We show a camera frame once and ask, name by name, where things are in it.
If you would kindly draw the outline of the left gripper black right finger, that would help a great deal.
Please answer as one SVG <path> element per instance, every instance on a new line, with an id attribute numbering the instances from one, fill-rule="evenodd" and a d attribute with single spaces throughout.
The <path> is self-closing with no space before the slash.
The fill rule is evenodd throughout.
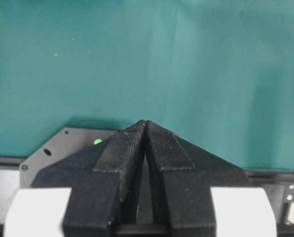
<path id="1" fill-rule="evenodd" d="M 147 121 L 145 153 L 157 224 L 172 237 L 214 237 L 211 187 L 250 187 L 244 170 Z"/>

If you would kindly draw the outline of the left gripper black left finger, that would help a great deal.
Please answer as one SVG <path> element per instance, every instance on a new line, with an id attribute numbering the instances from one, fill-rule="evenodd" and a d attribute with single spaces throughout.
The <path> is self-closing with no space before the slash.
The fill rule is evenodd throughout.
<path id="1" fill-rule="evenodd" d="M 136 222 L 145 125 L 140 120 L 38 172 L 33 188 L 71 188 L 65 236 L 109 237 L 115 224 Z"/>

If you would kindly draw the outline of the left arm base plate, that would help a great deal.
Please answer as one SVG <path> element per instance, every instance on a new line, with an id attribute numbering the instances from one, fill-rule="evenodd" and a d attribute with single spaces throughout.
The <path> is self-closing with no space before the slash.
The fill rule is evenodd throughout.
<path id="1" fill-rule="evenodd" d="M 28 188 L 39 170 L 105 140 L 115 130 L 64 127 L 20 164 L 20 188 Z"/>

